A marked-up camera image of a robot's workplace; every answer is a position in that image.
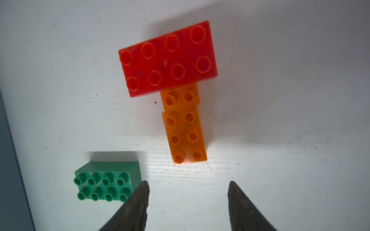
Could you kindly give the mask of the long dark green lego brick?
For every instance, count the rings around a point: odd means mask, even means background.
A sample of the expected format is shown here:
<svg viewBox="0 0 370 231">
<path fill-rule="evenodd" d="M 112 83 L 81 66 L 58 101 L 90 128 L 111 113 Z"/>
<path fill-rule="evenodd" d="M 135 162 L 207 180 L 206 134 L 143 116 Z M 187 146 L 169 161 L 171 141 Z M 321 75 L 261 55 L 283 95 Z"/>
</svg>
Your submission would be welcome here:
<svg viewBox="0 0 370 231">
<path fill-rule="evenodd" d="M 125 203 L 142 182 L 139 162 L 89 162 L 75 171 L 81 201 Z"/>
</svg>

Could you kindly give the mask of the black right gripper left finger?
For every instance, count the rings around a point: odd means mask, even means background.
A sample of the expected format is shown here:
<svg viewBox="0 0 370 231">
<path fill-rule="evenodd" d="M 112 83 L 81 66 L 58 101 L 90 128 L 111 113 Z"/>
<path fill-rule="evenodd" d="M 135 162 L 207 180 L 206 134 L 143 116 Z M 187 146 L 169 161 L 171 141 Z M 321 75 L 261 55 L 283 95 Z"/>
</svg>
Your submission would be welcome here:
<svg viewBox="0 0 370 231">
<path fill-rule="evenodd" d="M 144 231 L 147 221 L 149 184 L 142 181 L 100 231 Z"/>
</svg>

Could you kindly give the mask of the blue plastic tray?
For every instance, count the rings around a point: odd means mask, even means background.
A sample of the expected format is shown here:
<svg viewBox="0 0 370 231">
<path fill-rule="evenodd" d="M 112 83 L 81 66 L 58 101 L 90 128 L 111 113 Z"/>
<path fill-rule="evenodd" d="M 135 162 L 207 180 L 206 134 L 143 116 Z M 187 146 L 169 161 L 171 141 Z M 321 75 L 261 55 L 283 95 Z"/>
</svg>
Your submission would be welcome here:
<svg viewBox="0 0 370 231">
<path fill-rule="evenodd" d="M 1 230 L 35 230 L 3 99 L 1 99 Z"/>
</svg>

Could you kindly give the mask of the red lego brick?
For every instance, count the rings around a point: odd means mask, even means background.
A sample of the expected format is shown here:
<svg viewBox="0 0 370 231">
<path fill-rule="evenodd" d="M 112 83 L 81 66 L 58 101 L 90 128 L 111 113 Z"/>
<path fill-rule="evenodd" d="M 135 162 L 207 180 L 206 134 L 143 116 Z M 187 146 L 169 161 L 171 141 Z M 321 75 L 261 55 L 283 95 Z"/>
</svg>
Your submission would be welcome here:
<svg viewBox="0 0 370 231">
<path fill-rule="evenodd" d="M 209 21 L 123 48 L 119 60 L 131 97 L 218 75 Z"/>
</svg>

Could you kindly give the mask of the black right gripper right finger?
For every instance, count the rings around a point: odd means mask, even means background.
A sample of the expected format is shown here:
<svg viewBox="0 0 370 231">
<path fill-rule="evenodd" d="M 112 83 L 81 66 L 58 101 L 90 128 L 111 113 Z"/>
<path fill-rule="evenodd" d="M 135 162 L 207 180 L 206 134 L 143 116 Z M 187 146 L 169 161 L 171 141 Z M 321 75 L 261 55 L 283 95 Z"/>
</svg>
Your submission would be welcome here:
<svg viewBox="0 0 370 231">
<path fill-rule="evenodd" d="M 228 209 L 232 231 L 277 231 L 234 181 L 228 188 Z"/>
</svg>

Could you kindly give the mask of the orange lego brick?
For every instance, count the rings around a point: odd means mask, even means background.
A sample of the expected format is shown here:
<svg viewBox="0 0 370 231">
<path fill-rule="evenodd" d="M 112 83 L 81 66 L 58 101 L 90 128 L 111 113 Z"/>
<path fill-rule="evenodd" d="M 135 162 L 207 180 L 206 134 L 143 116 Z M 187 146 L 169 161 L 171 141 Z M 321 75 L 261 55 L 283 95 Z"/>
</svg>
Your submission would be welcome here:
<svg viewBox="0 0 370 231">
<path fill-rule="evenodd" d="M 167 88 L 160 91 L 165 111 L 172 111 L 188 106 L 199 105 L 197 83 Z"/>
<path fill-rule="evenodd" d="M 196 105 L 163 112 L 162 118 L 174 165 L 207 161 Z"/>
</svg>

